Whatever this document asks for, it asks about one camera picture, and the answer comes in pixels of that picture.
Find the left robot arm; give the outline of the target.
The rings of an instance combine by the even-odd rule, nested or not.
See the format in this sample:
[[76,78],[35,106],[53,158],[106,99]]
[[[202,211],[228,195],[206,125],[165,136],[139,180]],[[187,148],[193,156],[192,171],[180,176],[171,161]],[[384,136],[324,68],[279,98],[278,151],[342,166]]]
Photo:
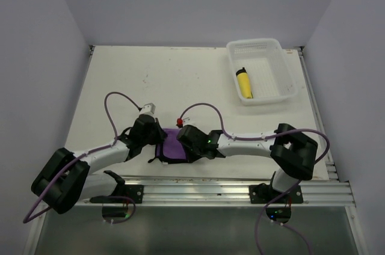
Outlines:
[[119,202],[125,195],[123,179],[112,171],[96,172],[129,161],[145,146],[162,144],[166,138],[158,119],[141,114],[132,127],[104,146],[78,153],[64,147],[56,150],[33,181],[31,191],[58,214],[85,198],[105,196]]

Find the purple grey towel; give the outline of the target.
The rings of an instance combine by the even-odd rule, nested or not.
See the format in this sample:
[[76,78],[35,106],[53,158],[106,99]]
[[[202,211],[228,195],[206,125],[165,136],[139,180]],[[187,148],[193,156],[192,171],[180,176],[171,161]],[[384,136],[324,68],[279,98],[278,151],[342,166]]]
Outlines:
[[177,140],[179,129],[163,129],[166,134],[164,141],[155,147],[154,158],[148,160],[152,163],[158,159],[162,164],[186,164],[189,163],[183,145]]

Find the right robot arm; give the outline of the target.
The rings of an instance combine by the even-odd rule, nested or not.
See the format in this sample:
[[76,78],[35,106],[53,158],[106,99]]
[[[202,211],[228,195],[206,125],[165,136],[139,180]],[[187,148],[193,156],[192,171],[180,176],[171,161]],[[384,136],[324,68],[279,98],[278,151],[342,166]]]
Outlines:
[[177,134],[186,156],[192,159],[216,159],[233,156],[256,156],[272,159],[279,169],[274,172],[269,198],[282,202],[289,196],[289,188],[300,181],[313,178],[318,143],[304,132],[286,123],[280,123],[276,130],[240,137],[227,136],[223,131],[205,134],[195,126],[186,125]]

